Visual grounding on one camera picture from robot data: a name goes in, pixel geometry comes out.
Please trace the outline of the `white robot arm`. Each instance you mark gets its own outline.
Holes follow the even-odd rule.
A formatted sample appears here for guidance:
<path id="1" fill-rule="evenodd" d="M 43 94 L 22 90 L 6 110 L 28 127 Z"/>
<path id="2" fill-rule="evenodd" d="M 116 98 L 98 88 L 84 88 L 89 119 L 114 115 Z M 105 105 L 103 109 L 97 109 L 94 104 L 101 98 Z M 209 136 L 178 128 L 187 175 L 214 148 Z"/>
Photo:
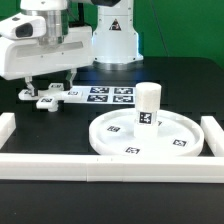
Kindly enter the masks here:
<path id="1" fill-rule="evenodd" d="M 133 27 L 134 0 L 21 0 L 0 22 L 0 77 L 23 78 L 95 64 L 123 70 L 143 60 Z"/>

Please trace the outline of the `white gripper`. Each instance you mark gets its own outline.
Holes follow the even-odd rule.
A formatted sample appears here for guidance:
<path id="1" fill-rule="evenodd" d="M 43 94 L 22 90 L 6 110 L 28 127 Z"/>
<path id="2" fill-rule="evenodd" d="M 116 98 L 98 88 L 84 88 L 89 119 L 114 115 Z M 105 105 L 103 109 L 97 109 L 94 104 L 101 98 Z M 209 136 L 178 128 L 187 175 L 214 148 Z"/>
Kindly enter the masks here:
<path id="1" fill-rule="evenodd" d="M 92 62 L 92 29 L 89 26 L 70 28 L 64 42 L 54 46 L 42 46 L 37 39 L 0 38 L 0 76 L 6 80 L 26 77 L 32 97 L 37 95 L 32 76 L 68 70 L 65 89 L 69 90 L 77 75 L 76 68 Z"/>

